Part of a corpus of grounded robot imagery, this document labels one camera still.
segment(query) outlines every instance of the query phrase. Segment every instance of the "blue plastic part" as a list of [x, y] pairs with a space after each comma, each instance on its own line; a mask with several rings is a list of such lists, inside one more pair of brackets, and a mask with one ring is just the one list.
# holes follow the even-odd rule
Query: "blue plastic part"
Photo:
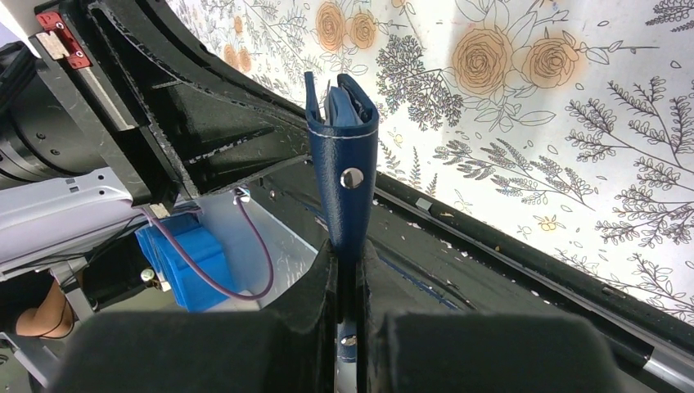
[[[202, 227], [192, 215], [178, 215], [162, 220], [178, 243], [200, 268], [213, 280], [230, 291], [242, 288], [234, 280], [222, 245]], [[144, 227], [135, 232], [142, 253], [157, 273], [171, 285], [176, 303], [191, 312], [205, 311], [227, 297], [212, 288], [195, 273], [156, 227]]]

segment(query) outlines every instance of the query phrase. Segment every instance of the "blue leather piece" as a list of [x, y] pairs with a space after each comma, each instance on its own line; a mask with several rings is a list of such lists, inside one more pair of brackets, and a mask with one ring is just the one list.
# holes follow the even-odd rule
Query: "blue leather piece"
[[[330, 240], [339, 264], [356, 269], [366, 241], [376, 184], [378, 110], [354, 79], [340, 74], [337, 75], [337, 84], [351, 96], [363, 124], [349, 127], [325, 125], [320, 116], [313, 73], [307, 72], [304, 77], [309, 143]], [[340, 176], [348, 168], [357, 168], [364, 176], [362, 184], [351, 190], [340, 185]]]

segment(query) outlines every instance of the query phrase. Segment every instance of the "floral wallpaper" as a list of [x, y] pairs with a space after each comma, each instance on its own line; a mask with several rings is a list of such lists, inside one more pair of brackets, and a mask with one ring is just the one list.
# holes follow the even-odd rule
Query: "floral wallpaper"
[[380, 171], [694, 324], [694, 0], [169, 5], [300, 106], [351, 74]]

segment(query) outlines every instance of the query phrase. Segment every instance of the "black motor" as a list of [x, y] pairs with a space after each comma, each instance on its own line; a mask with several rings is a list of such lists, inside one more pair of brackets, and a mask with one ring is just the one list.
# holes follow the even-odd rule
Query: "black motor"
[[0, 48], [0, 190], [106, 166], [36, 74], [23, 43]]

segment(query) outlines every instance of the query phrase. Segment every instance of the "person's arm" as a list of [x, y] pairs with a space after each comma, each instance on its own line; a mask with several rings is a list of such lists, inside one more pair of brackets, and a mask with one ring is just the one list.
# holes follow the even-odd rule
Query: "person's arm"
[[72, 329], [74, 316], [58, 282], [53, 282], [43, 303], [27, 309], [17, 319], [16, 333], [29, 337], [64, 337]]

